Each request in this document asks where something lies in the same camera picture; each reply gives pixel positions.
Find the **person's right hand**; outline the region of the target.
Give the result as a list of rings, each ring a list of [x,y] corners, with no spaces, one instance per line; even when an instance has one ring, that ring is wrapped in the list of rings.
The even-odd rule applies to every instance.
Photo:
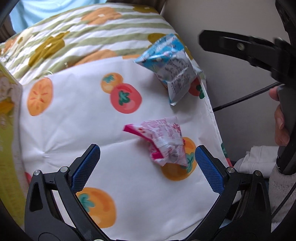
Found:
[[[271,88],[269,90],[269,96],[274,100],[280,102],[278,98],[278,89],[279,86]],[[287,146],[290,141],[290,134],[288,130],[285,128],[285,118],[283,112],[281,111],[280,104],[277,106],[274,112],[274,120],[275,120],[275,142],[279,146]]]

